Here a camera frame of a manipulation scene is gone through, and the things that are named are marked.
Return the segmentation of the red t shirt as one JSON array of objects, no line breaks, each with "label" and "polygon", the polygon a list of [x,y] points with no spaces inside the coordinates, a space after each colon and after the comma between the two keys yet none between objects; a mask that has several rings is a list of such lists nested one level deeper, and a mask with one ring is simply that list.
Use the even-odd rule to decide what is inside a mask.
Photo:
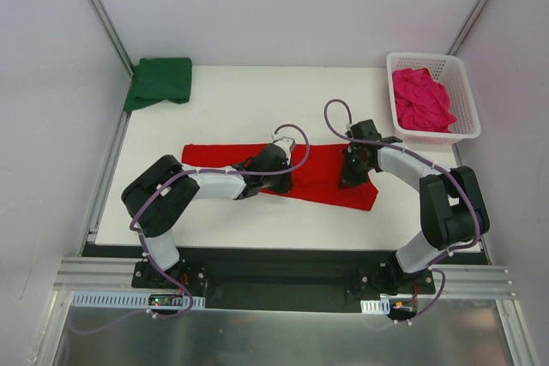
[{"label": "red t shirt", "polygon": [[[342,150],[346,147],[345,144],[312,145],[305,164],[293,172],[293,188],[285,197],[361,211],[372,210],[378,195],[373,183],[340,186]],[[187,165],[221,168],[255,156],[262,148],[263,144],[188,144],[183,148],[181,160]]]}]

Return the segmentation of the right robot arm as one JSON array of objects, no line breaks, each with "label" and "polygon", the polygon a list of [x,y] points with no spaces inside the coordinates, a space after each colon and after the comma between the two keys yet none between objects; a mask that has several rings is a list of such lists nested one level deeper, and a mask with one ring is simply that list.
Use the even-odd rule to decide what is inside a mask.
[{"label": "right robot arm", "polygon": [[468,166],[445,168],[412,153],[400,139],[383,138],[372,120],[347,127],[339,187],[369,182],[387,172],[419,194],[419,232],[367,275],[369,286],[396,295],[408,291],[427,269],[461,246],[477,243],[490,227],[477,177]]}]

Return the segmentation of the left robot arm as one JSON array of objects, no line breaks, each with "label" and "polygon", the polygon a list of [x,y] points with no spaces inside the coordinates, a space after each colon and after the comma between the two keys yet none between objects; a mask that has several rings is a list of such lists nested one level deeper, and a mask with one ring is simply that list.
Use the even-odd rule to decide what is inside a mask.
[{"label": "left robot arm", "polygon": [[263,189],[286,194],[293,187],[292,151],[295,140],[282,137],[247,160],[222,168],[200,169],[180,163],[172,155],[158,159],[121,194],[149,260],[152,278],[165,288],[181,279],[181,257],[172,228],[192,201],[243,200]]}]

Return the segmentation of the pink t shirt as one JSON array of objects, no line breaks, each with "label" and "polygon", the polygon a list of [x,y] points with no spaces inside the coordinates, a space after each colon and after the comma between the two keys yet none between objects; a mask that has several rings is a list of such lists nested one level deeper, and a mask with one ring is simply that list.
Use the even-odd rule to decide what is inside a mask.
[{"label": "pink t shirt", "polygon": [[403,129],[449,133],[457,118],[449,110],[445,86],[434,81],[427,68],[396,70],[392,81],[397,121]]}]

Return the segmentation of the white plastic basket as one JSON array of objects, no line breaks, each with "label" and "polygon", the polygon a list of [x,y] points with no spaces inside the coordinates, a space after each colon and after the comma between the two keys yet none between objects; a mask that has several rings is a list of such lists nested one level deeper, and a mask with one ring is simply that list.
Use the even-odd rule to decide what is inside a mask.
[{"label": "white plastic basket", "polygon": [[[475,139],[481,127],[474,96],[467,72],[462,61],[453,56],[420,52],[391,52],[386,57],[389,85],[389,107],[394,133],[398,138],[417,143],[452,145],[462,140]],[[395,107],[395,90],[392,74],[400,69],[427,69],[431,78],[445,86],[449,95],[449,112],[456,122],[449,126],[449,132],[431,132],[404,129],[398,122]]]}]

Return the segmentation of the folded green t shirt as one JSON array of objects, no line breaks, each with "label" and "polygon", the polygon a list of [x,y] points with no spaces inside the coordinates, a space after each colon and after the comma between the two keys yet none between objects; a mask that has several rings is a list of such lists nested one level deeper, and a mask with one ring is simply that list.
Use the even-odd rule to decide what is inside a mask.
[{"label": "folded green t shirt", "polygon": [[124,111],[132,112],[168,101],[190,101],[192,61],[188,57],[141,58],[134,67]]}]

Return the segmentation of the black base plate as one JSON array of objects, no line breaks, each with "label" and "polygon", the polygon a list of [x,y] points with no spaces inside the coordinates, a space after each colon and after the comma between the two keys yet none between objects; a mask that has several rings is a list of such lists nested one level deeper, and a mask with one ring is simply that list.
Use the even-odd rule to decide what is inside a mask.
[{"label": "black base plate", "polygon": [[88,244],[86,257],[134,258],[127,284],[178,292],[184,286],[209,309],[354,313],[383,295],[435,295],[424,269],[405,274],[387,250],[181,248],[183,260],[159,274],[137,246]]}]

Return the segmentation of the aluminium frame rail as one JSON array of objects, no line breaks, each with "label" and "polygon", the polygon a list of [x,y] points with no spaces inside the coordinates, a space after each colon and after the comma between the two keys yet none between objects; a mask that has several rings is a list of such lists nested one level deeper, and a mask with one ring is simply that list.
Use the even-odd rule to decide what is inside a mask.
[{"label": "aluminium frame rail", "polygon": [[125,291],[131,288],[137,259],[66,257],[57,271],[53,289],[67,291]]}]

